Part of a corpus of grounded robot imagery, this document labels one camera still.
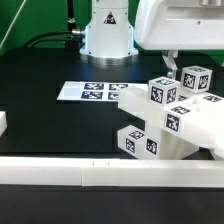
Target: black table surface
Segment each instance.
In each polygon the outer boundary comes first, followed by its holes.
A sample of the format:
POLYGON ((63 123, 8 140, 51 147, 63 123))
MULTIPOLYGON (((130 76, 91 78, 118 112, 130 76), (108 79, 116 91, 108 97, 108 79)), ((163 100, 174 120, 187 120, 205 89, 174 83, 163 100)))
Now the black table surface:
MULTIPOLYGON (((181 68, 213 70, 210 91, 224 96, 223 71, 210 57, 181 52, 181 68)), ((117 130, 144 122, 115 102, 58 102, 65 81, 147 83, 166 76, 160 53, 133 64, 99 66, 63 49, 14 49, 0 57, 0 110, 8 128, 0 155, 132 157, 117 147, 117 130)), ((202 157, 208 157, 201 150, 202 157)), ((0 186, 0 223, 223 223, 223 189, 0 186)))

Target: black cable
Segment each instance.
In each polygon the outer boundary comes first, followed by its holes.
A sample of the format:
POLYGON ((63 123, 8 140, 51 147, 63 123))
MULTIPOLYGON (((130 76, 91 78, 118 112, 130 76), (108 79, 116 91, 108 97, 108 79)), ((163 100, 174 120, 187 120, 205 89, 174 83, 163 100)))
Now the black cable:
POLYGON ((67 0, 67 8, 68 8, 68 30, 72 30, 76 28, 73 0, 67 0))
POLYGON ((51 32, 51 33, 45 33, 45 34, 41 34, 38 35, 32 39, 30 39, 28 42, 26 42, 23 47, 27 47, 29 46, 31 43, 33 43, 34 41, 41 39, 43 37, 50 37, 50 36, 58 36, 58 35, 65 35, 65 34, 70 34, 72 35, 72 31, 58 31, 58 32, 51 32))
POLYGON ((76 43, 82 43, 82 41, 81 40, 78 40, 78 39, 61 39, 61 40, 59 40, 59 39, 44 39, 44 40, 39 40, 39 41, 37 41, 37 42, 35 42, 35 43, 33 43, 32 45, 30 45, 30 47, 35 47, 37 44, 39 44, 39 43, 42 43, 42 42, 65 42, 65 41, 69 41, 69 42, 76 42, 76 43))

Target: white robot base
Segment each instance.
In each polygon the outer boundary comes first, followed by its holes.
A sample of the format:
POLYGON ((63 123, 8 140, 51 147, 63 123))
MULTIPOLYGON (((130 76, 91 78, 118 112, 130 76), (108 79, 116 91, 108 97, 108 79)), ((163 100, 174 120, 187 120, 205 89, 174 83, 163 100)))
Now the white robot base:
POLYGON ((81 59, 102 65, 137 60, 133 27, 128 22, 128 0, 93 0, 92 20, 86 27, 81 59))

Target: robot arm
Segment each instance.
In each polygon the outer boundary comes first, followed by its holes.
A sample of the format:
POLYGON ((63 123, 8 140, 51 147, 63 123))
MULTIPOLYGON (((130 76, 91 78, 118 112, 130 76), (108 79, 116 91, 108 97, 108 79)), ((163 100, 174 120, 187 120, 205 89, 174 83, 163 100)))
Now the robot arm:
POLYGON ((135 40, 146 50, 223 49, 223 0, 140 0, 135 40))

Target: black and white pattern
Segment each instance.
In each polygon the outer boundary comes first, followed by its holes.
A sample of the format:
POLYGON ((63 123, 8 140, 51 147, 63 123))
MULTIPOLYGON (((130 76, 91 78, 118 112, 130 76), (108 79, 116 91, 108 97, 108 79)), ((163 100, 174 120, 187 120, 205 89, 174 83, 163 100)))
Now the black and white pattern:
POLYGON ((187 99, 187 97, 185 97, 185 96, 181 96, 181 95, 178 96, 178 101, 183 101, 186 99, 187 99))
POLYGON ((192 67, 192 68, 189 68, 191 71, 194 71, 194 72, 205 72, 206 70, 203 69, 203 68, 199 68, 199 67, 192 67))
POLYGON ((166 99, 166 103, 172 103, 176 101, 176 97, 177 97, 177 88, 173 88, 173 89, 169 89, 167 91, 167 99, 166 99))
POLYGON ((217 97, 217 96, 213 96, 213 95, 206 96, 204 99, 205 99, 205 100, 208 100, 208 101, 211 101, 211 102, 213 102, 213 103, 222 100, 222 98, 219 98, 219 97, 217 97))
POLYGON ((112 12, 109 13, 109 15, 105 19, 104 23, 105 24, 116 24, 116 21, 114 19, 114 16, 113 16, 112 12))
POLYGON ((200 77, 198 89, 206 89, 208 87, 208 75, 203 75, 200 77))
POLYGON ((176 112, 176 113, 178 113, 178 114, 181 114, 181 115, 191 112, 187 108, 184 108, 184 107, 181 107, 181 106, 175 107, 175 108, 173 108, 171 110, 176 112))
POLYGON ((138 139, 144 137, 144 134, 143 134, 142 132, 140 132, 140 131, 134 131, 134 132, 132 132, 132 133, 129 134, 129 135, 130 135, 132 138, 136 139, 136 140, 138 140, 138 139))
POLYGON ((163 90, 160 89, 160 88, 152 86, 151 100, 154 101, 154 102, 162 104, 162 102, 163 102, 163 90))
POLYGON ((195 76, 187 74, 187 73, 184 74, 183 86, 190 88, 190 89, 194 89, 195 81, 196 81, 195 76))
POLYGON ((113 93, 113 92, 109 92, 108 93, 108 100, 118 100, 119 98, 119 93, 113 93))
POLYGON ((103 90, 104 84, 103 83, 86 83, 84 89, 88 90, 103 90))
POLYGON ((128 138, 126 138, 126 149, 135 153, 135 143, 128 138))
POLYGON ((160 79, 156 81, 157 83, 164 85, 164 86, 168 86, 174 83, 174 81, 172 80, 167 80, 167 79, 160 79))
POLYGON ((82 93, 82 99, 89 99, 89 100, 101 100, 103 97, 103 92, 89 92, 84 91, 82 93))
POLYGON ((167 114, 166 127, 174 132, 179 132, 180 118, 167 114))
POLYGON ((158 151, 158 144, 157 144, 157 142, 154 142, 151 139, 147 138, 146 150, 151 152, 151 153, 153 153, 154 155, 156 155, 157 151, 158 151))
POLYGON ((120 89, 128 87, 128 84, 110 84, 109 90, 119 91, 120 89))

